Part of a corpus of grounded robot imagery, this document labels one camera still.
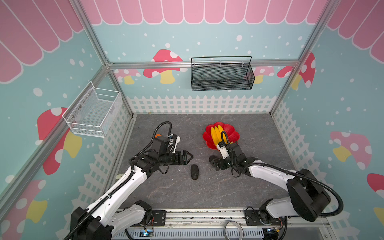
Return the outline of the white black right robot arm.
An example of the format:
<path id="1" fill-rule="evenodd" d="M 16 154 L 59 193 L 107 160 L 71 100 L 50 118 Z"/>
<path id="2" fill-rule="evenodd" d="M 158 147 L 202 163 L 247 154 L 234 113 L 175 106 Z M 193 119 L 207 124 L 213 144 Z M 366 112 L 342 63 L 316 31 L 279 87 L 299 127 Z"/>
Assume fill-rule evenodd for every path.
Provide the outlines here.
<path id="1" fill-rule="evenodd" d="M 343 211 L 344 202 L 340 195 L 318 181 L 311 171 L 291 171 L 246 157 L 221 127 L 212 128 L 211 136 L 221 153 L 218 158 L 210 157 L 210 163 L 217 171 L 231 169 L 235 178 L 249 176 L 262 179 L 288 192 L 288 197 L 271 198 L 262 204 L 259 216 L 263 224 L 271 224 L 272 219 L 295 216 L 314 222 L 318 217 L 334 217 Z"/>

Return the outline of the dark fake avocado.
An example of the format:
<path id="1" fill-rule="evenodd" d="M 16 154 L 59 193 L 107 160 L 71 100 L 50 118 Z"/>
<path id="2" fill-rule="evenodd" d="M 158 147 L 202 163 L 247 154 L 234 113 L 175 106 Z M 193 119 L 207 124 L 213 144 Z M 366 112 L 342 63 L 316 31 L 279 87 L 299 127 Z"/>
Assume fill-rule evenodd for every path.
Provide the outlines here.
<path id="1" fill-rule="evenodd" d="M 191 165 L 191 178 L 194 181 L 199 178 L 199 167 L 197 165 Z"/>

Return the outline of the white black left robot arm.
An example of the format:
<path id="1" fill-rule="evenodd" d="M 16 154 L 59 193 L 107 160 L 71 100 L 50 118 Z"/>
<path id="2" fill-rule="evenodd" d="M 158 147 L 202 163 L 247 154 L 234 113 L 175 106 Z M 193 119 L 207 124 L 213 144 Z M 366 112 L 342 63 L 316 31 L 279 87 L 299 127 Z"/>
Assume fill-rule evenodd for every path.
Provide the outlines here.
<path id="1" fill-rule="evenodd" d="M 171 122 L 160 123 L 150 143 L 128 160 L 127 171 L 109 190 L 88 207 L 78 207 L 72 212 L 66 240 L 110 240 L 133 225 L 145 227 L 153 219 L 153 208 L 144 201 L 137 201 L 121 212 L 118 208 L 153 173 L 166 174 L 162 167 L 186 166 L 193 159 L 188 151 L 177 150 L 178 135 L 169 132 L 165 137 L 157 136 L 164 125 L 172 129 Z"/>

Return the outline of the yellow fake banana bunch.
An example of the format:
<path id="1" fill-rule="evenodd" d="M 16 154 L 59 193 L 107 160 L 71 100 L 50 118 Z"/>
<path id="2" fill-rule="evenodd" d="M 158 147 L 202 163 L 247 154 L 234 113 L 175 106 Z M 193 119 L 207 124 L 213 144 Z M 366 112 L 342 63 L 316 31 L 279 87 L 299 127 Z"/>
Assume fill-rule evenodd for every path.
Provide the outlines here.
<path id="1" fill-rule="evenodd" d="M 221 141 L 223 141 L 222 132 L 224 131 L 221 125 L 211 127 L 211 137 L 215 147 Z"/>

